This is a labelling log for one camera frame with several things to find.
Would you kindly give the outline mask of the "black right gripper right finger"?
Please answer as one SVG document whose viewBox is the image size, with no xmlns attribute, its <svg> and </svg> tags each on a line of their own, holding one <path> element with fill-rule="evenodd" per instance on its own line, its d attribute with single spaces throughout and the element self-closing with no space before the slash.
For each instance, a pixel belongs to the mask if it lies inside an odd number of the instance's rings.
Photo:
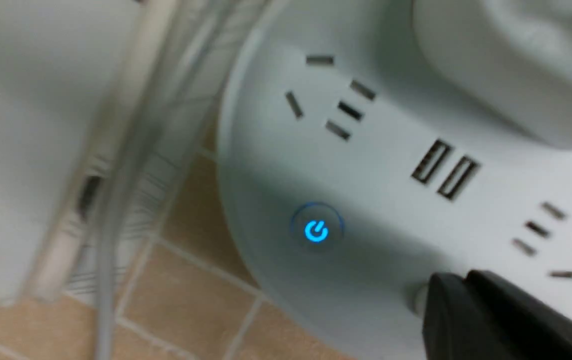
<svg viewBox="0 0 572 360">
<path fill-rule="evenodd" d="M 572 319 L 491 271 L 468 272 L 466 284 L 519 355 L 526 360 L 572 360 Z"/>
</svg>

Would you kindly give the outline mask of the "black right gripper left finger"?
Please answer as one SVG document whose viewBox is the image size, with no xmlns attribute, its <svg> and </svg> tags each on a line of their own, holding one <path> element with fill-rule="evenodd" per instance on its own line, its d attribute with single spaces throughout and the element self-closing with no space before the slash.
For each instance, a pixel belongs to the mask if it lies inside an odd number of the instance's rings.
<svg viewBox="0 0 572 360">
<path fill-rule="evenodd" d="M 452 273 L 435 273 L 428 281 L 422 337 L 428 360 L 516 358 L 478 294 Z"/>
</svg>

